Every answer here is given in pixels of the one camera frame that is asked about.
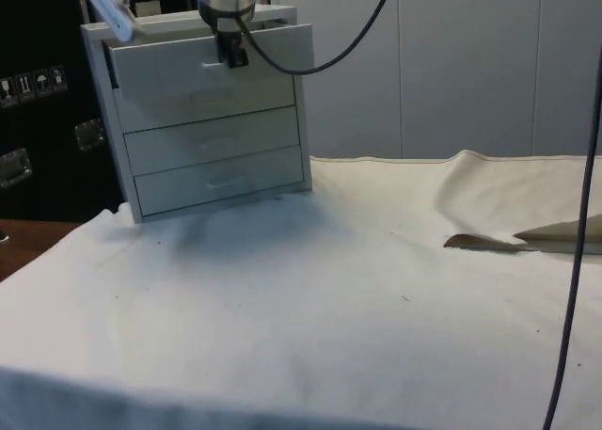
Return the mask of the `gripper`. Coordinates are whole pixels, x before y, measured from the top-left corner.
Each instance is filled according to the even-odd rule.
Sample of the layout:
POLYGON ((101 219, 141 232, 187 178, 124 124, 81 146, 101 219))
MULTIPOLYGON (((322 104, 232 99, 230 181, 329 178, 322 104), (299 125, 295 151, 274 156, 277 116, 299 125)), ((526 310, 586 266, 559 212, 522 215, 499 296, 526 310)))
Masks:
POLYGON ((244 47, 235 47, 242 42, 240 22, 237 14, 218 15, 214 23, 214 34, 217 41, 217 54, 221 64, 231 69, 246 67, 248 56, 244 47))

